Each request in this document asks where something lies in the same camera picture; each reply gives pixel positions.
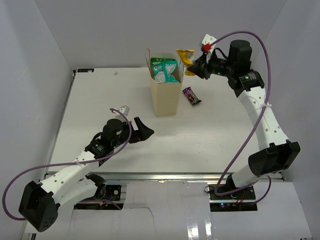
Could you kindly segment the purple m&m bar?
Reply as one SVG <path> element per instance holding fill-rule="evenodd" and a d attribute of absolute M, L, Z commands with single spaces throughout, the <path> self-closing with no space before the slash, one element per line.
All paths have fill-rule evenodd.
<path fill-rule="evenodd" d="M 200 100 L 195 93 L 193 92 L 193 90 L 191 89 L 191 87 L 186 87 L 185 89 L 182 90 L 182 93 L 188 98 L 189 102 L 194 106 L 197 105 L 199 103 L 202 102 L 202 100 Z"/>

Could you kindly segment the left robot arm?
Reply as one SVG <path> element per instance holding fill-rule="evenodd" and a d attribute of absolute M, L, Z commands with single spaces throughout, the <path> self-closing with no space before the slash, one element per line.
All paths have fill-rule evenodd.
<path fill-rule="evenodd" d="M 93 171 L 119 146 L 145 141 L 154 134 L 139 117 L 134 121 L 137 129 L 126 121 L 108 120 L 102 132 L 94 136 L 71 165 L 39 183 L 31 181 L 25 186 L 18 211 L 37 232 L 44 232 L 54 224 L 63 205 L 105 196 L 105 181 Z"/>

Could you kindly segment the teal red candy bag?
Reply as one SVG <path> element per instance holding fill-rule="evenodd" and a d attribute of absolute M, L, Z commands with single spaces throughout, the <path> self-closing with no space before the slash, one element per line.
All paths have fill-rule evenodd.
<path fill-rule="evenodd" d="M 177 61 L 165 61 L 151 66 L 154 73 L 153 79 L 157 84 L 175 83 L 179 81 L 174 76 L 175 70 L 178 68 Z"/>

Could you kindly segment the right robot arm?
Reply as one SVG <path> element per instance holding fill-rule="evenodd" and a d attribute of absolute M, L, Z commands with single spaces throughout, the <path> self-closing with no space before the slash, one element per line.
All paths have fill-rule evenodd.
<path fill-rule="evenodd" d="M 236 200 L 261 177 L 288 169 L 301 148 L 298 142 L 290 141 L 280 127 L 267 99 L 265 83 L 259 72 L 251 68 L 252 47 L 246 40 L 233 40 L 228 56 L 217 57 L 206 44 L 202 56 L 187 70 L 201 79 L 212 74 L 227 78 L 227 83 L 243 105 L 254 128 L 259 151 L 248 157 L 248 163 L 230 174 L 223 186 L 226 195 Z"/>

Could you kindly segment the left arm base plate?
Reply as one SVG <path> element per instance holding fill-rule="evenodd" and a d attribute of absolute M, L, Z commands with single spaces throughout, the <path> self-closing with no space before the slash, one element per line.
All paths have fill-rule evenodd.
<path fill-rule="evenodd" d="M 121 199 L 122 186 L 106 184 L 102 187 L 98 187 L 95 194 L 92 197 L 87 197 L 79 204 L 100 204 L 107 203 L 108 201 L 115 202 Z"/>

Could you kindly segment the yellow snack packet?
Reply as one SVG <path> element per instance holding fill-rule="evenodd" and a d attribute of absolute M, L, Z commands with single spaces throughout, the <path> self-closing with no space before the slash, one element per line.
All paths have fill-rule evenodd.
<path fill-rule="evenodd" d="M 185 71 L 184 74 L 186 76 L 195 76 L 195 73 L 192 73 L 191 71 L 187 70 L 188 67 L 192 66 L 195 62 L 195 58 L 194 58 L 194 49 L 177 49 L 176 52 L 180 58 L 180 61 L 183 62 L 184 66 L 185 66 Z"/>

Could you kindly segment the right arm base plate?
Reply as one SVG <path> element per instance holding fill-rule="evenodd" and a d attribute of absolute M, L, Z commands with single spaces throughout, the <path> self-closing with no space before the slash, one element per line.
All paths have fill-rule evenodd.
<path fill-rule="evenodd" d="M 215 186 L 207 185 L 204 192 L 209 196 L 210 211 L 217 212 L 255 212 L 258 210 L 256 195 L 251 186 L 233 194 L 219 196 L 216 195 Z"/>

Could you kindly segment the green white snack bag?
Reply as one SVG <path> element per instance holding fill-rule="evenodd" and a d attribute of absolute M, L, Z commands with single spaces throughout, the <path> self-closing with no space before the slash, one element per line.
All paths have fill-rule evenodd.
<path fill-rule="evenodd" d="M 164 58 L 164 57 L 151 57 L 150 58 L 150 65 L 154 66 L 162 62 L 168 62 L 168 61 L 176 61 L 174 58 Z"/>

